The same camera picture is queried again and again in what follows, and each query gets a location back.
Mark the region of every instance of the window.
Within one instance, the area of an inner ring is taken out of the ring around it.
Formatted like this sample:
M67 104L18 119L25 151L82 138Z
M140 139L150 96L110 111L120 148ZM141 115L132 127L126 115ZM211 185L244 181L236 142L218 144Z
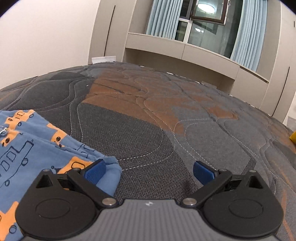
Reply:
M190 19L193 1L194 0L183 0L180 18Z
M178 40L178 41L181 41L181 42L184 41L187 24L188 24L187 22L183 22L183 21L179 20L175 40Z
M188 43L230 58L242 12L243 0L231 0L225 26L193 21Z
M225 25L230 0L183 0L180 17Z

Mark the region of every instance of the bed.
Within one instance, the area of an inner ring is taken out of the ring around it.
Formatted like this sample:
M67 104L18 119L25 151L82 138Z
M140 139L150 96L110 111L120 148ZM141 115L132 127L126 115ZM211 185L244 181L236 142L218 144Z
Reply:
M296 236L292 131L273 117L199 82L119 62L77 66L0 90L1 110L33 109L76 140L115 156L115 197L176 199L202 185L195 161L234 174L257 170L281 203L277 236Z

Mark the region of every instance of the white wall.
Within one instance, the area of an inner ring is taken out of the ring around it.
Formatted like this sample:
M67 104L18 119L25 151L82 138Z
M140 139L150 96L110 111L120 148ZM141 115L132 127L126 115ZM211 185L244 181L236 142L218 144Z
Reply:
M290 105L289 111L284 119L283 124L286 126L288 122L288 117L292 117L293 119L296 119L296 92L294 94L294 98L292 100L292 103Z
M256 73L270 80L276 53L279 45L281 29L281 2L280 0L267 1L267 21L263 47Z
M100 0L20 0L0 18L0 89L86 65Z
M274 116L281 122L284 120L294 96L294 92L289 93L289 95L284 93L282 95L288 70L291 65L294 48L294 16L294 13L281 3L281 28L279 45L271 78L260 106L262 111ZM285 109L287 108L286 113L283 113L283 109L279 112L281 106Z

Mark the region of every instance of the white stitching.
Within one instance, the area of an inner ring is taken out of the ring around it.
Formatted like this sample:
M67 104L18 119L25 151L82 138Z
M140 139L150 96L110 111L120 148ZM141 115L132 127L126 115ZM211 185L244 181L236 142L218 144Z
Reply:
M189 151L187 151L180 143L179 143L179 141L177 140L177 138L176 138L176 136L175 136L175 128L176 128L176 126L178 125L178 123L179 122L181 122L181 121L197 121L197 120L210 120L210 119L188 119L188 120L180 120L180 121L178 121L177 123L176 123L176 125L175 125L175 127L174 127L174 131L173 131L173 135L174 135L174 137L175 137L175 139L176 139L176 141L178 142L178 144L190 155L190 156L192 156L195 160L197 160ZM200 154L198 154L206 163L208 163Z
M172 151L172 153L171 153L168 157L164 158L164 159L161 160L161 161L164 161L165 159L168 159L168 158L174 153L174 150ZM149 163L149 164L145 164L145 165L140 165L140 166L137 166L137 167L144 167L144 166L152 165L152 164L155 164L155 163L159 163L159 162L161 162L161 161L155 161L155 162L153 162L153 163ZM129 170L129 169L134 169L134 168L137 168L137 167L130 167L130 168L127 168L127 169L123 169L123 171Z
M276 194L276 183L274 182L274 195Z
M152 112L153 114L154 114L154 112L153 111L151 111L146 105L145 105L145 107L150 111L150 112ZM159 116L157 116L156 114L154 114L157 118L159 118L164 124L166 124L166 126L171 130L171 132L173 133L173 135L174 135L174 139L175 139L175 141L177 141L178 142L178 144L188 153L188 154L190 154L195 160L196 160L196 158L191 154L191 153L189 153L180 143L179 143L179 141L177 140L177 138L176 138L176 136L175 136L175 128L176 128L176 126L177 126L177 124L179 123L179 122L181 122L181 121L195 121L195 120L210 120L210 119L189 119L189 120L180 120L180 121L178 121L177 123L176 123L176 125L175 125L175 127L174 127L174 131L172 131L172 129L170 128L170 126L167 124L167 123L165 123Z
M80 125L80 130L81 130L81 142L83 140L83 131L82 131L82 127L81 127L81 123L80 123L80 117L79 117L79 113L78 113L78 106L81 104L81 102L77 105L77 116L78 116L78 121L79 121L79 125Z
M148 112L146 112L158 125L159 125L159 123L157 122L157 120L155 120ZM155 162L153 162L153 163L149 163L149 164L145 164L145 165L140 165L140 166L137 166L137 167L130 167L130 168L126 168L126 169L123 169L123 171L126 171L126 170L129 170L129 169L134 169L134 168L138 168L138 167L144 167L144 166L148 166L148 165L152 165L152 164L155 164L155 163L159 163L159 162L161 162L161 161L164 161L165 159L167 159L167 158L169 158L173 153L174 153L174 151L175 151L175 147L176 147L176 143L174 143L174 148L173 148L173 151L172 151L172 153L168 156L168 157L166 157L166 158L164 158L163 160L160 160L160 161L155 161Z
M191 149L193 150L193 151L195 151L196 152L196 154L197 155L199 155L206 163L208 163L195 149L193 149L192 148L192 146L189 144L189 142L187 141L187 139L186 139L186 130L187 130L187 128L189 127L189 126L191 126L191 125L194 125L194 124L200 124L200 123L211 123L211 122L196 122L196 123L192 123L192 124L190 124L190 125L188 125L186 128L185 128L185 133L184 133L184 137L185 137L185 140L186 140L186 142L187 142L187 144L191 147Z
M124 160L128 160L128 159L134 159L134 158L139 158L139 157L144 157L144 156L148 156L148 155L150 155L151 153L155 152L155 151L161 146L161 143L163 142L163 136L162 136L162 138L161 138L161 142L160 142L159 146L158 146L155 150L151 151L150 153L145 154L145 155L143 155L143 156L135 156L135 157L129 157L129 158L125 158L125 159L120 159L120 160L118 160L118 161L124 161Z
M267 167L267 165L265 164L265 161L263 160L263 158L260 158L257 154L255 154L252 150L250 150L244 143L242 143L240 140L238 140L236 137L234 137L233 135L231 135L230 133L229 133L229 135L231 136L231 137L233 137L235 140L237 140L238 142L240 142L244 147L246 147L250 152L252 152L259 160L262 160L262 162L263 162L263 164L265 165L265 167L267 168L267 170L275 177L275 178L279 178L279 179L281 179L291 190L292 190L292 192L294 192L294 190L280 177L280 176L277 176L277 175L275 175L275 174L273 174L273 172Z
M74 88L74 93L75 93L75 97L74 99L70 102L70 105L69 105L69 114L70 114L70 125L71 125L71 132L70 132L70 136L72 136L72 118L71 118L71 104L72 102L75 100L76 98L76 92L75 92L75 87L73 86Z

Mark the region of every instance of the wall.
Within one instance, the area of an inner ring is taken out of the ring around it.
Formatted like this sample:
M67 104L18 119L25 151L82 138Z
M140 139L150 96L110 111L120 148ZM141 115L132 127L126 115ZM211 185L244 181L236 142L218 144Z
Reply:
M253 75L248 69L240 68L230 94L259 108L268 84Z
M280 122L284 121L284 118L287 112L289 111L292 100L294 98L295 90L296 90L296 31L294 29L294 45L293 45L289 74L287 76L286 84L283 89L281 98L279 100L279 103L273 115L273 117L278 119Z
M296 131L296 128L292 128L296 125L296 92L294 94L294 98L293 98L292 103L290 105L289 111L283 121L283 124L285 126L289 127L291 130Z
M20 0L0 18L0 88L86 65L100 0Z
M137 0L129 31L144 34L151 11L153 0Z
M294 14L281 3L281 30L276 60L269 85L260 106L262 111L271 116L275 113L281 97L291 99L292 101L294 96L294 93L289 94L288 96L282 95L291 64L294 46L294 33ZM286 113L282 112L280 115L277 115L276 118L282 122L285 116Z
M270 80L276 53L279 45L281 28L281 2L279 0L267 1L267 22L262 52L257 73Z
M123 60L135 4L136 0L101 0L91 37L89 63L92 57L101 56Z

